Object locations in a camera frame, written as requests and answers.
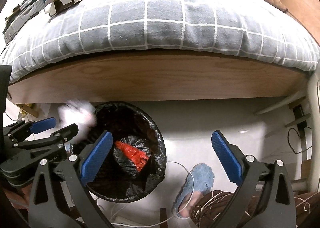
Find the white paper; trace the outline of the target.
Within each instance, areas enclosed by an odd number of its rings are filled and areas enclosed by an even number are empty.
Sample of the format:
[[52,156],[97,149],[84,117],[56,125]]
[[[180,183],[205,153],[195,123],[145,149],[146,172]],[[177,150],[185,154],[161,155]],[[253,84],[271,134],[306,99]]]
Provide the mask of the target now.
[[76,124],[78,126],[78,134],[69,141],[69,143],[73,145],[87,139],[90,129],[97,124],[97,118],[94,114],[95,108],[88,101],[71,100],[65,105],[60,106],[57,111],[60,118],[60,126],[62,128],[71,124]]

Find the red plastic bag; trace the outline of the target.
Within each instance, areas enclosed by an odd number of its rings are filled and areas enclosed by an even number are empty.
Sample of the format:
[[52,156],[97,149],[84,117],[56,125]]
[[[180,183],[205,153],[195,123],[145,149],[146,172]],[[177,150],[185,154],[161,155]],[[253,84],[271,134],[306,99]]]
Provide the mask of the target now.
[[123,155],[125,155],[127,159],[134,163],[137,172],[140,172],[149,160],[149,157],[145,152],[129,145],[128,143],[116,141],[115,145],[116,148],[122,151]]

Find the black-lined trash bin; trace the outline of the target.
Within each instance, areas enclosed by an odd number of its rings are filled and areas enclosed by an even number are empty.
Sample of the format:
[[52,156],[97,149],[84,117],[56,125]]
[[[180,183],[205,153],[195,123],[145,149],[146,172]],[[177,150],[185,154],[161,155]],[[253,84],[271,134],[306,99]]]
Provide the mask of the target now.
[[107,201],[132,203],[149,195],[165,178],[167,154],[160,130],[139,107],[111,101],[95,106],[97,124],[88,134],[93,143],[103,131],[112,134],[112,147],[90,192]]

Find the blue fuzzy slipper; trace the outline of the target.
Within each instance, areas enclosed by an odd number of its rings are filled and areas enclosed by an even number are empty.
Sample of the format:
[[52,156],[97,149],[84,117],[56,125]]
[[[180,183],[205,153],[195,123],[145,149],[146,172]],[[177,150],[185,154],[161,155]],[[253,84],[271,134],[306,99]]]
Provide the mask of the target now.
[[194,206],[210,192],[213,187],[214,174],[207,164],[195,165],[188,174],[173,204],[173,213],[182,219],[191,216]]

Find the grey hard-shell suitcase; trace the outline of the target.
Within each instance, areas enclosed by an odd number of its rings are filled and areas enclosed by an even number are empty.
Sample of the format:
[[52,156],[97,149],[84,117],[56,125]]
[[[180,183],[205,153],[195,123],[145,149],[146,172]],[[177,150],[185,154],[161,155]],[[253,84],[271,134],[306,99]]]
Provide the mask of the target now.
[[14,19],[10,19],[3,30],[5,43],[12,40],[21,28],[33,17],[39,14],[44,9],[44,1],[37,0],[33,4],[20,11]]

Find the grey checked bed sheet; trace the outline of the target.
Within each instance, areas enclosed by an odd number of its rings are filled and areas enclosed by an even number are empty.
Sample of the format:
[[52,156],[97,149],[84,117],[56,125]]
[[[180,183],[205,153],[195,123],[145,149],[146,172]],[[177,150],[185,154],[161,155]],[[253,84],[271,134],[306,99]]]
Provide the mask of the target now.
[[1,52],[10,82],[73,56],[118,50],[190,49],[314,71],[319,45],[264,0],[83,0],[27,22]]

